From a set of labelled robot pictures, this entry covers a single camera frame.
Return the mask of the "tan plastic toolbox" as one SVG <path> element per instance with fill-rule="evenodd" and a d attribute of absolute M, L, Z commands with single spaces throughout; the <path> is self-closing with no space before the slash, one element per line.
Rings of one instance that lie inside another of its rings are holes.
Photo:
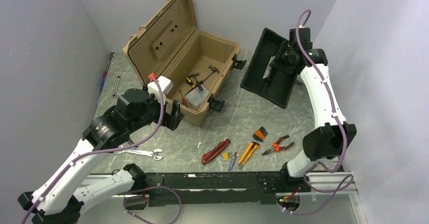
<path fill-rule="evenodd" d="M 150 82 L 151 73 L 171 80 L 173 88 L 166 95 L 167 103 L 185 98 L 187 105 L 181 106 L 184 120 L 195 126 L 200 126 L 208 111 L 214 109 L 215 97 L 239 52 L 239 43 L 197 28 L 193 0 L 167 0 L 123 48 L 143 85 Z M 186 80 L 193 73 L 203 78 L 211 72 L 209 66 L 219 72 L 202 83 L 203 91 L 195 104 L 187 96 L 195 91 Z"/>

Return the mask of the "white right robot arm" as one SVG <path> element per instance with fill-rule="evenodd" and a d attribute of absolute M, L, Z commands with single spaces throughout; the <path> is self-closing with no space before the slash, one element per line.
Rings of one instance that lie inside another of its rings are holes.
<path fill-rule="evenodd" d="M 312 104 L 315 128 L 303 138 L 303 149 L 282 166 L 279 186 L 291 191 L 306 184 L 307 173 L 327 166 L 321 159 L 339 158 L 332 170 L 341 166 L 346 149 L 357 133 L 341 112 L 331 88 L 328 60 L 322 49 L 313 48 L 309 28 L 292 29 L 289 38 L 274 34 L 269 55 L 270 72 L 264 79 L 264 92 L 274 104 L 286 108 L 298 77 L 304 82 Z"/>

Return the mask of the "small claw hammer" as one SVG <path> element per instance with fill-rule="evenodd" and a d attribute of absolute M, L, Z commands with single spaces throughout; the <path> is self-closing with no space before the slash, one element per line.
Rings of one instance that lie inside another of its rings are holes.
<path fill-rule="evenodd" d="M 195 76 L 195 77 L 196 77 L 196 79 L 197 79 L 197 76 L 199 76 L 199 75 L 200 75 L 200 73 L 199 73 L 199 72 L 196 72 L 196 73 L 190 74 L 188 77 Z M 193 91 L 193 90 L 197 90 L 197 92 L 198 92 L 198 93 L 201 93 L 201 92 L 202 92 L 202 85 L 199 85 L 199 84 L 198 84 L 198 82 L 199 82 L 199 80 L 197 79 L 196 87 L 195 87 L 195 88 L 191 88 L 191 89 L 188 91 L 189 93 L 190 93 L 191 91 Z"/>

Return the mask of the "small clear screw box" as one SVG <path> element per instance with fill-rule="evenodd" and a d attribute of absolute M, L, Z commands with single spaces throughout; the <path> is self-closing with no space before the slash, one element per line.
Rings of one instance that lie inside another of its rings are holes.
<path fill-rule="evenodd" d="M 202 90 L 195 88 L 185 95 L 185 99 L 197 110 L 205 102 L 207 95 L 208 90 L 205 87 L 202 87 Z"/>

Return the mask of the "large black-handled hammer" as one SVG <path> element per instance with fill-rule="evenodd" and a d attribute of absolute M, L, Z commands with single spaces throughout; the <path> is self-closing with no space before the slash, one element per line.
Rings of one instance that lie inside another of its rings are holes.
<path fill-rule="evenodd" d="M 210 72 L 201 80 L 198 82 L 199 85 L 206 82 L 214 73 L 219 73 L 219 69 L 215 66 L 209 65 L 208 68 L 210 69 Z"/>

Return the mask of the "black tool tray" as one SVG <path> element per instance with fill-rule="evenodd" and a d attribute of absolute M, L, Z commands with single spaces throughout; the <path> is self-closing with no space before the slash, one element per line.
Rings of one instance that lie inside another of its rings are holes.
<path fill-rule="evenodd" d="M 289 41 L 264 28 L 240 87 L 285 109 L 296 76 L 283 58 Z"/>

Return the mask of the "red black utility knife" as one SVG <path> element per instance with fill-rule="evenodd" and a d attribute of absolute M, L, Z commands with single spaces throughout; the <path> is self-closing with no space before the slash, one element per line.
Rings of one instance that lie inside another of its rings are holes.
<path fill-rule="evenodd" d="M 219 154 L 221 154 L 230 144 L 231 140 L 226 139 L 220 142 L 215 148 L 205 153 L 201 158 L 202 165 L 206 165 L 213 161 Z"/>

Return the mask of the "orange black utility knife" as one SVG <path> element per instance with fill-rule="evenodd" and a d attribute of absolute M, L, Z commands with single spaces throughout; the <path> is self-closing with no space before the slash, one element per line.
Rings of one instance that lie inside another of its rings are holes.
<path fill-rule="evenodd" d="M 260 147 L 260 144 L 257 142 L 249 143 L 249 145 L 247 146 L 246 150 L 244 151 L 243 155 L 239 160 L 239 164 L 238 164 L 239 169 L 241 169 L 246 164 L 248 159 L 252 156 L 253 152 L 259 147 Z"/>

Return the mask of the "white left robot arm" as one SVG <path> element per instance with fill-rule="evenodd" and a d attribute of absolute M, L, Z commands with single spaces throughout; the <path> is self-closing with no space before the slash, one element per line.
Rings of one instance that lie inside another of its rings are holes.
<path fill-rule="evenodd" d="M 127 90 L 115 105 L 93 119 L 70 156 L 45 184 L 19 196 L 26 211 L 23 222 L 76 223 L 83 213 L 116 194 L 143 192 L 147 176 L 134 163 L 95 184 L 84 187 L 82 182 L 109 155 L 126 150 L 125 143 L 135 131 L 152 123 L 175 130 L 184 114 L 178 101 L 171 105 L 167 112 L 166 98 L 158 91 Z"/>

